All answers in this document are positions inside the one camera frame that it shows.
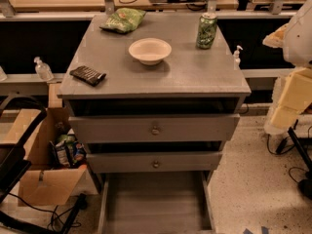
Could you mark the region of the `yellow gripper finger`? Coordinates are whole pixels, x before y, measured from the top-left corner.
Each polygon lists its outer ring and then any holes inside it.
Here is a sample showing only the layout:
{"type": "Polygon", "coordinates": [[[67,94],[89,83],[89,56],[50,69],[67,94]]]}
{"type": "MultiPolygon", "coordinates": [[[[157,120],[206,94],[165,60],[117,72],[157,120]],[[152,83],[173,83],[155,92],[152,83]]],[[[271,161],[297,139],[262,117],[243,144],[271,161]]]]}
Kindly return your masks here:
{"type": "Polygon", "coordinates": [[[270,124],[287,130],[312,104],[312,70],[296,68],[286,77],[286,83],[279,97],[277,108],[273,111],[270,124]]]}
{"type": "Polygon", "coordinates": [[[284,37],[287,27],[288,24],[285,23],[284,25],[276,29],[274,32],[268,34],[263,39],[262,44],[270,48],[282,48],[284,44],[284,37]]]}

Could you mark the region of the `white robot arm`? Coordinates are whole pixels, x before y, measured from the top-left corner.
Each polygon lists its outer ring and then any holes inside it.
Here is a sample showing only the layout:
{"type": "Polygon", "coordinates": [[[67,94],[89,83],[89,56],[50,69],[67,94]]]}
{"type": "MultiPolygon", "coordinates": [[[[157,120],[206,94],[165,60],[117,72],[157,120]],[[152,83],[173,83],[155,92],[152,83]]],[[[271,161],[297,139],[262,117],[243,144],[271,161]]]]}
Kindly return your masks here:
{"type": "Polygon", "coordinates": [[[262,44],[281,48],[284,60],[294,66],[289,75],[276,80],[264,124],[267,134],[281,135],[312,104],[312,0],[306,0],[290,21],[267,35],[262,44]]]}

